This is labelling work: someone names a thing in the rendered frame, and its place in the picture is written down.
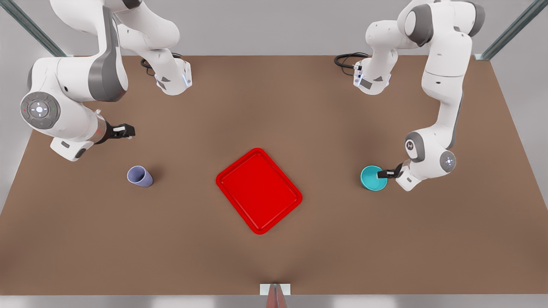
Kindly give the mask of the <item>teal bowl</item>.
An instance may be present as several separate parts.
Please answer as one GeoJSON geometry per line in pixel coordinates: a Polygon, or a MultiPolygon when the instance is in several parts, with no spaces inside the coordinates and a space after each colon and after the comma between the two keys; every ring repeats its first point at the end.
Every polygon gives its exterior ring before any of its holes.
{"type": "Polygon", "coordinates": [[[366,166],[360,174],[360,181],[362,186],[370,191],[380,191],[387,184],[387,178],[379,178],[378,172],[382,169],[378,166],[366,166]]]}

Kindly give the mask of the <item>lavender cup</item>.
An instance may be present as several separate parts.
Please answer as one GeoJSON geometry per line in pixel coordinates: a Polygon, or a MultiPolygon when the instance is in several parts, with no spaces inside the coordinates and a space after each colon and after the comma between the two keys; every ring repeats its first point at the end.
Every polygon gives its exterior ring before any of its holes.
{"type": "Polygon", "coordinates": [[[143,166],[133,166],[127,172],[127,180],[139,187],[150,187],[153,184],[152,175],[143,166]]]}

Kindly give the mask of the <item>red rectangular tray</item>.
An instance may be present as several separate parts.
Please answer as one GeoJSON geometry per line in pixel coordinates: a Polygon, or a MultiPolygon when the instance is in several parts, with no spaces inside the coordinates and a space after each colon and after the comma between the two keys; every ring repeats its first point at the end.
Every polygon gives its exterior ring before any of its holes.
{"type": "Polygon", "coordinates": [[[262,148],[217,175],[217,186],[255,234],[262,235],[303,200],[300,190],[262,148]]]}

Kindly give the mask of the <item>silver frame post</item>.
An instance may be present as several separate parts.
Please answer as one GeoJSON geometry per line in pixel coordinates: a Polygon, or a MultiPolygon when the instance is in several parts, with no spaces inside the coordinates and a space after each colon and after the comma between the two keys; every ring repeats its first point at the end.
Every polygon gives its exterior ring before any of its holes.
{"type": "Polygon", "coordinates": [[[259,294],[267,296],[266,308],[287,308],[285,296],[290,295],[290,284],[260,284],[259,294]]]}
{"type": "Polygon", "coordinates": [[[533,2],[512,22],[511,25],[483,53],[474,54],[477,61],[491,61],[515,36],[520,33],[544,8],[548,0],[533,0],[533,2]]]}
{"type": "Polygon", "coordinates": [[[31,19],[14,0],[0,0],[0,6],[17,21],[42,47],[56,57],[67,54],[31,19]]]}

